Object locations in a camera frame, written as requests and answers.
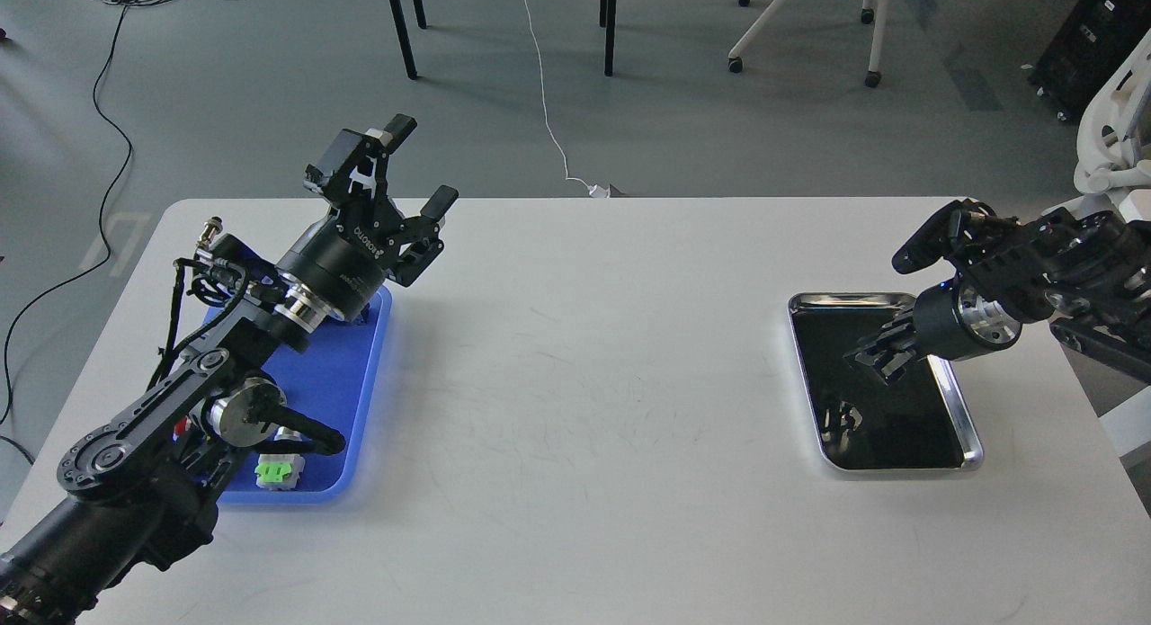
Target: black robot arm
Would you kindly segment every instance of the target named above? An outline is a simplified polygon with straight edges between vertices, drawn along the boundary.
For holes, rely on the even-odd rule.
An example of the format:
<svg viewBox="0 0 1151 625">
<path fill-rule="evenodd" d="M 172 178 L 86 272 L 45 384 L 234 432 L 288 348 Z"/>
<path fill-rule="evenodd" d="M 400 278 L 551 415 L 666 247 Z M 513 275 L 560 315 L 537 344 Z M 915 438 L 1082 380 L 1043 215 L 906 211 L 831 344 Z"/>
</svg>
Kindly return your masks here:
<svg viewBox="0 0 1151 625">
<path fill-rule="evenodd" d="M 1075 219 L 1055 209 L 1020 223 L 986 204 L 946 204 L 892 257 L 901 274 L 937 260 L 955 276 L 848 353 L 891 384 L 908 364 L 965 360 L 1019 341 L 1024 322 L 1061 317 L 1052 334 L 1070 349 L 1151 383 L 1151 224 L 1113 212 Z"/>
<path fill-rule="evenodd" d="M 456 191 L 440 188 L 404 219 L 381 186 L 388 154 L 414 125 L 397 116 L 384 132 L 343 130 L 306 174 L 331 207 L 279 265 L 215 236 L 220 221 L 209 220 L 177 273 L 193 269 L 191 294 L 222 311 L 169 346 L 148 390 L 62 457 L 68 497 L 0 556 L 0 624 L 73 623 L 132 565 L 163 571 L 211 542 L 216 500 L 247 452 L 342 451 L 341 433 L 288 407 L 262 366 L 284 343 L 304 351 L 326 317 L 358 314 L 387 277 L 410 284 L 443 249 Z M 280 426 L 307 440 L 268 441 Z"/>
</svg>

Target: green object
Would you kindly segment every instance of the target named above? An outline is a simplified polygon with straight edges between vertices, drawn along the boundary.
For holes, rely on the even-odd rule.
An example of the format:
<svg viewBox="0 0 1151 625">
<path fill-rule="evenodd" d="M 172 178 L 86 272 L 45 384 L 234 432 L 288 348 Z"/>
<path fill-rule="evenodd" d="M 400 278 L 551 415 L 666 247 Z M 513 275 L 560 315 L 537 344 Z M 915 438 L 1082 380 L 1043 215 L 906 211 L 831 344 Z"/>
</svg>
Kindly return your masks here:
<svg viewBox="0 0 1151 625">
<path fill-rule="evenodd" d="M 288 462 L 272 462 L 256 465 L 256 479 L 264 483 L 283 483 L 284 478 L 291 474 L 291 464 Z"/>
</svg>

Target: black chair leg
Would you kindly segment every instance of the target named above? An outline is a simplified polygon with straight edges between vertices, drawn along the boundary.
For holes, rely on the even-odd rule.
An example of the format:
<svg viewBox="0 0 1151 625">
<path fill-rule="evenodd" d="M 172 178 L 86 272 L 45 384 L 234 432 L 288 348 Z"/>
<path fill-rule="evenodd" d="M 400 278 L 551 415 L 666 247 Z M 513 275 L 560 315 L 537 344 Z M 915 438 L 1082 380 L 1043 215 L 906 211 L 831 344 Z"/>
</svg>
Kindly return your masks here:
<svg viewBox="0 0 1151 625">
<path fill-rule="evenodd" d="M 600 0 L 600 26 L 608 26 L 608 0 Z"/>
<path fill-rule="evenodd" d="M 399 52 L 404 55 L 404 68 L 409 79 L 416 81 L 416 60 L 412 56 L 412 43 L 407 39 L 407 23 L 404 22 L 404 10 L 399 8 L 399 0 L 388 0 L 391 6 L 391 20 L 396 23 L 396 38 L 399 39 Z"/>
<path fill-rule="evenodd" d="M 603 48 L 603 75 L 611 76 L 616 60 L 616 0 L 608 0 L 608 43 Z"/>
<path fill-rule="evenodd" d="M 412 6 L 416 7 L 416 24 L 420 26 L 420 30 L 427 30 L 428 22 L 424 18 L 424 0 L 412 0 Z"/>
</svg>

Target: white connector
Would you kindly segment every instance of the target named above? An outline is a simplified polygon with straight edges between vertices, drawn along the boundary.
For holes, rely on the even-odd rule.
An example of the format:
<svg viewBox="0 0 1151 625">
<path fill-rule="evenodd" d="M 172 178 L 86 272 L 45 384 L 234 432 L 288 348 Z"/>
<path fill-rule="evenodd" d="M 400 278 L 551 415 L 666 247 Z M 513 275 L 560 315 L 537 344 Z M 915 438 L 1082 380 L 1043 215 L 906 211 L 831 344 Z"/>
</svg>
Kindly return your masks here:
<svg viewBox="0 0 1151 625">
<path fill-rule="evenodd" d="M 300 441 L 299 432 L 281 427 L 273 441 Z M 256 464 L 256 485 L 265 490 L 295 490 L 304 472 L 303 455 L 260 455 Z"/>
</svg>

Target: white table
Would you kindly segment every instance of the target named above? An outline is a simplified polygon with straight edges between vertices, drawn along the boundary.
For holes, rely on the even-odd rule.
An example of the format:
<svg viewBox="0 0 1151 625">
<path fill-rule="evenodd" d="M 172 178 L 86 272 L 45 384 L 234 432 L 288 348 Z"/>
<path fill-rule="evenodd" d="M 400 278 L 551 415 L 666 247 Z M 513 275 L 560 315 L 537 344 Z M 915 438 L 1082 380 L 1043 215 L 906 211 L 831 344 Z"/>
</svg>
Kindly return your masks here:
<svg viewBox="0 0 1151 625">
<path fill-rule="evenodd" d="M 1151 520 L 1044 327 L 955 367 L 980 470 L 818 458 L 787 299 L 950 276 L 889 266 L 942 203 L 460 199 L 443 257 L 394 290 L 348 493 L 224 508 L 213 544 L 81 622 L 1145 624 Z M 0 547 L 63 496 L 56 453 L 139 392 L 203 220 L 275 260 L 322 209 L 163 216 Z"/>
</svg>

